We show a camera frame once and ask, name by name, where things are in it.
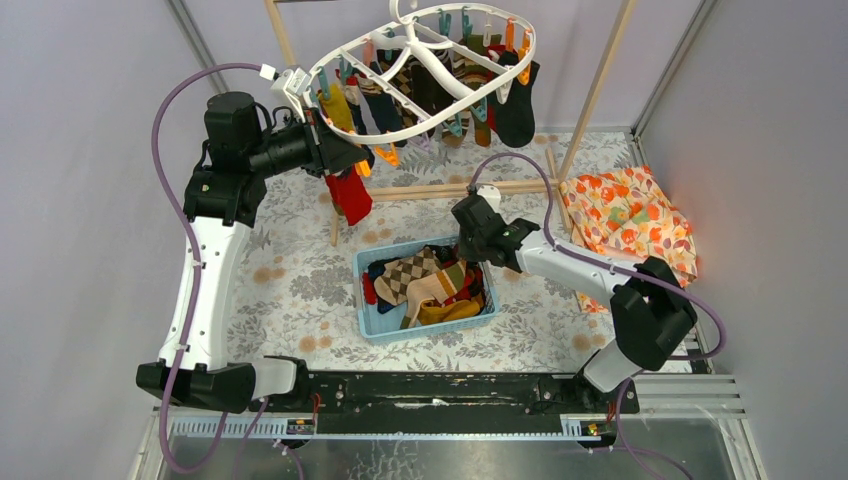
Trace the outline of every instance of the gray wall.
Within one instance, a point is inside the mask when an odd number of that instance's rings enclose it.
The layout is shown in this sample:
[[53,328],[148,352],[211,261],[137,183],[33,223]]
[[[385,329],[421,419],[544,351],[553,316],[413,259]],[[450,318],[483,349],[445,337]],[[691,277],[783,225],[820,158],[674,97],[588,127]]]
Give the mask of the gray wall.
[[[150,124],[197,63],[159,1],[4,1],[0,38],[0,476],[123,478],[153,406],[135,367],[164,339],[184,241]],[[166,118],[179,188],[211,94]]]
[[644,136],[772,479],[845,478],[848,4],[721,2]]
[[[216,61],[285,66],[263,2],[187,0],[186,3]],[[452,2],[420,0],[418,3],[419,8],[425,8]],[[541,70],[533,88],[536,124],[576,125],[621,0],[480,3],[521,15],[538,31],[535,60]],[[388,0],[338,0],[279,4],[278,8],[289,29],[297,61],[308,69],[338,46],[388,23],[388,4]],[[629,126],[636,121],[697,5],[698,0],[637,3],[607,78],[607,88],[598,100],[593,126]],[[408,1],[401,0],[401,12],[408,11]],[[475,32],[484,24],[482,18],[475,21]],[[504,28],[503,23],[493,20],[492,24]],[[459,38],[459,25],[460,19],[454,15],[454,38]],[[260,80],[228,76],[228,82],[234,89],[267,91]],[[273,101],[270,94],[257,93],[256,98],[266,104]]]

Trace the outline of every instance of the floral fabric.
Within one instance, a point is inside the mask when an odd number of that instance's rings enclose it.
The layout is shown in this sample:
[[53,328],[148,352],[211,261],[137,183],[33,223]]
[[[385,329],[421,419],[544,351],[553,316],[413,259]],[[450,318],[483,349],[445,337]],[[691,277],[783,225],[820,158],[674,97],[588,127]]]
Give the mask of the floral fabric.
[[[649,167],[581,175],[560,185],[573,220],[571,240],[601,255],[664,259],[682,286],[697,276],[692,227],[657,185]],[[607,309],[578,293],[584,312]]]

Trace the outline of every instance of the blue laundry basket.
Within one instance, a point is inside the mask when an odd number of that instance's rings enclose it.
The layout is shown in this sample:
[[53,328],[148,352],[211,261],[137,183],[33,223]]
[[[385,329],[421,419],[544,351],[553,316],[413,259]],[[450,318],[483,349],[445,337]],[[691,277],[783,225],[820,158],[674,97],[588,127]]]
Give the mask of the blue laundry basket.
[[463,320],[438,323],[436,325],[417,326],[406,330],[400,329],[403,316],[406,315],[407,304],[398,305],[391,311],[381,314],[376,305],[368,305],[365,301],[365,292],[362,290],[362,274],[368,269],[368,265],[377,260],[385,260],[394,257],[409,257],[415,255],[425,245],[456,245],[459,237],[440,237],[417,242],[401,243],[388,247],[378,247],[357,252],[353,257],[354,289],[356,296],[356,312],[359,316],[359,331],[371,343],[375,345],[412,338],[438,335],[440,333],[455,332],[466,328],[482,327],[488,325],[492,318],[500,313],[498,297],[495,293],[492,275],[489,265],[480,264],[483,271],[483,287],[486,291],[486,307],[479,315]]

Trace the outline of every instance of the floral mat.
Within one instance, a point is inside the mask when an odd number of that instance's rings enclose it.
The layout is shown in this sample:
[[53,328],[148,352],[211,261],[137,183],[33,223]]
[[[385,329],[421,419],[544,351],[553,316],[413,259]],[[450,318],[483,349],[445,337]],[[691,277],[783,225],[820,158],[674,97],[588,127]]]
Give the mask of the floral mat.
[[[515,150],[547,170],[550,145],[561,163],[569,133],[538,134]],[[378,160],[368,187],[467,183],[476,165],[509,149],[495,139],[490,148],[407,146],[399,167]],[[570,176],[634,165],[624,133],[588,133]],[[522,160],[491,165],[483,180],[537,178]],[[505,196],[501,213],[541,223],[545,194]],[[289,172],[268,183],[234,287],[227,344],[233,361],[263,355],[303,358],[311,369],[463,370],[574,372],[613,338],[608,314],[581,313],[572,290],[541,277],[492,268],[501,314],[482,328],[374,346],[359,332],[353,298],[352,258],[360,250],[456,234],[450,215],[456,199],[375,203],[354,227],[344,220],[337,247],[329,244],[333,209],[323,180]],[[570,238],[555,209],[557,236]],[[671,372],[688,372],[669,362]]]

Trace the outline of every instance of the clothespin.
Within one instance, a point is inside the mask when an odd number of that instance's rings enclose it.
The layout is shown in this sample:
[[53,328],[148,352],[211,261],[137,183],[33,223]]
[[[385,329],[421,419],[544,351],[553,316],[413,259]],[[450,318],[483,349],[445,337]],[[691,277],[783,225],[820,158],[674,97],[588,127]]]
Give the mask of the clothespin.
[[471,25],[471,18],[466,13],[468,7],[462,7],[462,38],[465,42],[468,42],[468,37],[471,36],[471,30],[473,26]]
[[471,113],[473,113],[474,116],[477,117],[477,120],[480,120],[481,122],[485,122],[486,119],[489,117],[489,104],[486,101],[486,97],[483,97],[483,100],[480,101],[479,107],[475,107],[474,105],[472,105],[468,108],[471,109]]
[[441,8],[438,11],[439,11],[439,33],[441,33],[445,37],[449,37],[450,36],[451,15],[450,15],[450,13],[445,14],[445,11],[442,10]]
[[400,165],[400,158],[398,157],[398,154],[397,154],[397,147],[395,147],[394,143],[390,143],[389,146],[391,146],[391,148],[389,150],[383,150],[380,147],[374,147],[374,151],[377,152],[377,155],[379,155],[380,158],[385,160],[386,163],[388,163],[389,165],[391,165],[393,167],[397,167],[398,165]]
[[347,63],[344,58],[339,59],[339,70],[341,70],[342,85],[347,85],[347,79],[353,75],[353,64]]
[[321,84],[321,92],[324,100],[329,100],[330,83],[327,81],[327,74],[324,72],[324,67],[318,67],[318,83]]
[[[356,135],[356,132],[353,131],[353,130],[348,130],[347,133],[349,133],[351,135]],[[357,147],[362,147],[362,145],[360,145],[358,143],[354,143],[354,145],[356,145]],[[358,173],[360,177],[370,177],[371,176],[371,166],[368,165],[368,160],[363,160],[361,162],[357,162],[354,165],[354,169],[356,170],[356,173]]]
[[486,29],[483,31],[483,46],[488,47],[492,44],[492,22],[489,14],[486,14]]
[[515,19],[510,18],[506,21],[506,38],[504,39],[504,45],[506,45],[507,52],[515,51]]
[[444,125],[445,128],[450,130],[450,132],[452,134],[454,134],[455,136],[457,136],[457,137],[462,136],[462,120],[460,120],[458,113],[454,116],[454,123],[451,124],[451,123],[448,123],[448,122],[444,122],[444,123],[442,123],[442,125]]
[[362,53],[362,60],[365,62],[365,66],[371,68],[371,62],[374,60],[374,44],[371,40],[365,42],[365,51]]
[[[386,32],[386,36],[389,37],[389,38],[395,38],[395,31],[392,30],[391,28],[388,29],[388,30],[389,31]],[[386,50],[386,60],[389,61],[389,62],[392,61],[392,51],[391,50]]]
[[[518,59],[519,61],[524,60],[524,57],[527,56],[527,52],[530,51],[530,37],[532,37],[532,30],[524,31],[524,41],[521,45],[521,50],[518,51]],[[522,85],[527,85],[530,83],[530,68],[533,65],[527,65],[527,68],[524,69],[523,72],[518,74],[518,81],[521,82]]]

